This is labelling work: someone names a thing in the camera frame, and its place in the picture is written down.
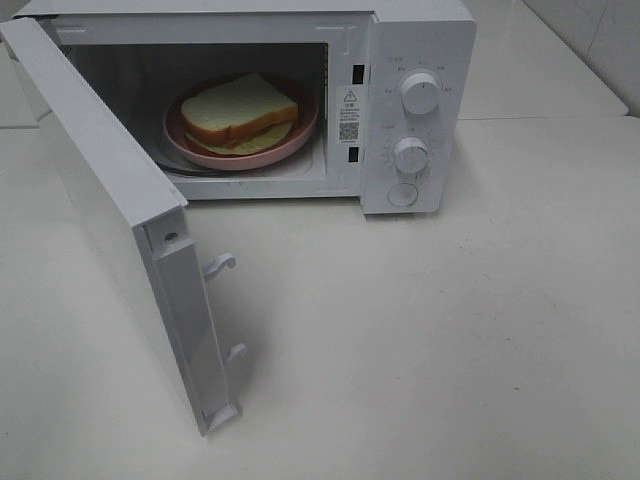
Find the round microwave door button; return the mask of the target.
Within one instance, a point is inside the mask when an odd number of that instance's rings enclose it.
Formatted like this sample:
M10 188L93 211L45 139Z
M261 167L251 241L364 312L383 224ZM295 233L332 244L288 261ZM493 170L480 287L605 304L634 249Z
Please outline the round microwave door button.
M418 198L418 189L410 183L394 185L387 194L389 203L395 207L410 207Z

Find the pink round plate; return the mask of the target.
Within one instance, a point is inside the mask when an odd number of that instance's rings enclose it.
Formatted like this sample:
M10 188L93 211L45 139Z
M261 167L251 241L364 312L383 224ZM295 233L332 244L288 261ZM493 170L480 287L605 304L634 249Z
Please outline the pink round plate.
M196 165L209 169L251 170L272 165L291 156L312 137L320 113L318 102L313 93L301 83L282 75L260 72L257 74L295 101L299 107L297 123L282 141L255 154L223 156L216 155L186 138L180 114L182 102L206 89L228 83L247 74L252 73L225 75L207 80L188 89L173 101L164 114L163 134L179 155Z

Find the white bread sandwich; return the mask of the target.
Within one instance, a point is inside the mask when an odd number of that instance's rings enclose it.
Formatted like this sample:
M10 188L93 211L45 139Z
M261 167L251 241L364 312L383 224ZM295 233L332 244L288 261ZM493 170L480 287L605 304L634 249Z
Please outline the white bread sandwich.
M180 106L185 136L223 156L251 155L280 141L298 120L298 104L257 73L206 89Z

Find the white microwave door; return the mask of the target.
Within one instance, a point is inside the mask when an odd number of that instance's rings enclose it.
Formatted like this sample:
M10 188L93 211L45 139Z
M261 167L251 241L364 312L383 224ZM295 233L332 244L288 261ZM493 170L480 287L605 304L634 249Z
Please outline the white microwave door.
M67 196L140 330L201 434L236 417L230 364L206 285L231 254L201 264L186 199L137 143L41 25L4 22L1 37Z

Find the lower white microwave knob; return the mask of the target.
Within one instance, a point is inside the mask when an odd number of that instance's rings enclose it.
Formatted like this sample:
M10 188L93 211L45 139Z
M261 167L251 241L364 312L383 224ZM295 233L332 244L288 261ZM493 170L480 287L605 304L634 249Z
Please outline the lower white microwave knob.
M417 137L405 137L393 148L394 164L404 174L418 174L429 165L426 144Z

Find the white microwave knob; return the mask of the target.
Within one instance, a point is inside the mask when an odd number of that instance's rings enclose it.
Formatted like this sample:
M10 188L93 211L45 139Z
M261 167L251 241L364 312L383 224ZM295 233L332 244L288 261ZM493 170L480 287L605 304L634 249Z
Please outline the white microwave knob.
M441 90L442 81L434 71L413 70L400 83L402 105L410 114L428 114L438 107Z
M393 148L394 164L404 174L418 174L429 165L426 144L417 137L405 137Z

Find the white warning label sticker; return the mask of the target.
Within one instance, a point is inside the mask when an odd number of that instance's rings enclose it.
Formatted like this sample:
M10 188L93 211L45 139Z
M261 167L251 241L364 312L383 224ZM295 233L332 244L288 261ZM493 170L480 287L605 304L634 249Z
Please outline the white warning label sticker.
M363 145L367 105L366 85L338 86L335 89L333 118L337 144L349 147Z

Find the white microwave oven body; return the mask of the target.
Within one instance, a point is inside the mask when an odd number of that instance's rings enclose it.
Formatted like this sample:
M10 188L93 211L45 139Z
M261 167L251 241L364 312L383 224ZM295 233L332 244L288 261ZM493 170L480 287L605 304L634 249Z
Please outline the white microwave oven body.
M459 1L32 1L11 20L22 18L41 25L187 203L356 197L367 214L439 207L476 35ZM400 83L417 69L442 81L440 103L425 115L401 101ZM178 154L163 134L176 98L216 77L260 72L315 96L319 118L303 146L312 150L310 171L222 178L160 168L162 154ZM368 87L364 142L339 145L335 89L357 84ZM427 146L429 165L418 174L394 164L405 137ZM389 203L399 183L417 187L412 206Z

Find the upper white microwave knob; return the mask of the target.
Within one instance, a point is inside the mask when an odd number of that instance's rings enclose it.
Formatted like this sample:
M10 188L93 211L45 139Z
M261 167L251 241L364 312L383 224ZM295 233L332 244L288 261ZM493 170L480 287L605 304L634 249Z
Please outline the upper white microwave knob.
M400 83L402 105L410 114L428 114L438 107L441 90L442 81L434 71L413 70Z

